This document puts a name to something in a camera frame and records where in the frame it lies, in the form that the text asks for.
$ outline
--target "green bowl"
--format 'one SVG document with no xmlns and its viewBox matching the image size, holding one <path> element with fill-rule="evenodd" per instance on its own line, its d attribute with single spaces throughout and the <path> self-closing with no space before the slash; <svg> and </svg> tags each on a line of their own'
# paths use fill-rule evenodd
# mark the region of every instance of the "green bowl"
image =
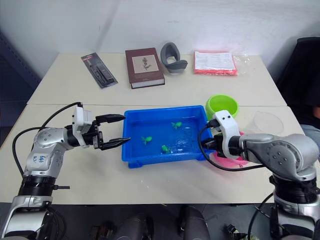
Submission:
<svg viewBox="0 0 320 240">
<path fill-rule="evenodd" d="M 205 113 L 210 121 L 214 113 L 221 110 L 228 110 L 232 117 L 236 117 L 238 114 L 238 103 L 232 97 L 227 95 L 214 95 L 206 101 Z"/>
</svg>

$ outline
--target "brown book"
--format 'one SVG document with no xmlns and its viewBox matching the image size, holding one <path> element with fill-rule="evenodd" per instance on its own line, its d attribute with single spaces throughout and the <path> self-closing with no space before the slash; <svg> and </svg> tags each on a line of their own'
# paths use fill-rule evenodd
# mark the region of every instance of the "brown book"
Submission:
<svg viewBox="0 0 320 240">
<path fill-rule="evenodd" d="M 132 89 L 165 84 L 156 49 L 126 50 L 126 65 Z"/>
</svg>

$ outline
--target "gray object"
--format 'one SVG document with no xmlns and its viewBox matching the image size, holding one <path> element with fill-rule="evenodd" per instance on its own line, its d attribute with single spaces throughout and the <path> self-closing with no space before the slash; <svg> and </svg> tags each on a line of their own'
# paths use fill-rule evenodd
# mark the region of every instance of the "gray object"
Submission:
<svg viewBox="0 0 320 240">
<path fill-rule="evenodd" d="M 186 60 L 180 60 L 180 52 L 173 42 L 168 42 L 162 47 L 160 57 L 161 62 L 171 74 L 182 73 L 188 65 Z M 174 57 L 175 62 L 169 63 L 169 57 Z"/>
</svg>

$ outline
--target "white wall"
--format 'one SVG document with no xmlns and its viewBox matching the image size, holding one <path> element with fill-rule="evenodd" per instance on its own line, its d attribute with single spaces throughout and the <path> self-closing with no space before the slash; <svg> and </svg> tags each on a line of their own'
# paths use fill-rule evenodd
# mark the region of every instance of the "white wall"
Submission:
<svg viewBox="0 0 320 240">
<path fill-rule="evenodd" d="M 299 37 L 320 36 L 320 0 L 0 0 L 0 29 L 43 77 L 58 52 L 257 54 L 276 78 Z"/>
</svg>

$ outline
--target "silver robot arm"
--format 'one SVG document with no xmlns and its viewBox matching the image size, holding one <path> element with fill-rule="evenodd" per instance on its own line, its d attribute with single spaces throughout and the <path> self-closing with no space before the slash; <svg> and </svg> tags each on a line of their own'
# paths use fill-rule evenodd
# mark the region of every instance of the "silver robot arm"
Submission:
<svg viewBox="0 0 320 240">
<path fill-rule="evenodd" d="M 2 226 L 1 239 L 26 238 L 50 240 L 55 212 L 51 209 L 52 192 L 69 189 L 55 185 L 60 173 L 65 151 L 74 147 L 107 150 L 116 148 L 130 138 L 115 138 L 103 141 L 99 131 L 101 123 L 113 123 L 125 119 L 119 114 L 96 116 L 92 121 L 90 111 L 75 108 L 72 125 L 64 128 L 48 127 L 35 136 L 33 147 L 27 157 L 23 179 L 18 195 L 13 198 L 9 214 Z"/>
<path fill-rule="evenodd" d="M 242 156 L 244 160 L 262 164 L 273 173 L 269 179 L 275 186 L 271 236 L 280 239 L 294 235 L 311 239 L 320 221 L 320 191 L 314 167 L 319 158 L 317 144 L 302 134 L 240 136 L 237 122 L 226 110 L 215 113 L 206 127 L 221 133 L 202 141 L 201 147 L 217 150 L 220 157 L 236 159 Z"/>
</svg>

